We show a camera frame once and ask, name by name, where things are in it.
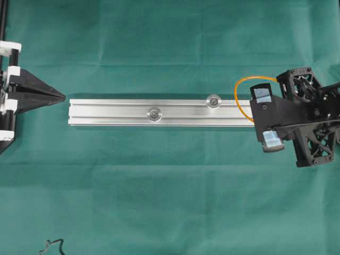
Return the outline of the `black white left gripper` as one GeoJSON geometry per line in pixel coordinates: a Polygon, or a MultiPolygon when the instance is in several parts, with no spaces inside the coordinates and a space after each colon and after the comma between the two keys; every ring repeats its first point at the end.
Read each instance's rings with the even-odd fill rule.
{"type": "Polygon", "coordinates": [[[1,56],[9,58],[7,70],[1,71],[1,152],[15,141],[16,114],[62,103],[66,98],[64,94],[18,66],[21,48],[20,43],[1,41],[1,56]],[[53,97],[12,99],[10,93],[15,91],[53,97]]]}

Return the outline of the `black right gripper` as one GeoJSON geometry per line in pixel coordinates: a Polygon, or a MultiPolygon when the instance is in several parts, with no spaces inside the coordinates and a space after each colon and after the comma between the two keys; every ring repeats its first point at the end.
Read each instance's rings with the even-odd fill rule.
{"type": "Polygon", "coordinates": [[[250,106],[263,152],[284,149],[292,141],[297,167],[334,160],[339,130],[339,84],[322,86],[309,67],[287,70],[277,77],[282,95],[270,83],[250,88],[250,106]]]}

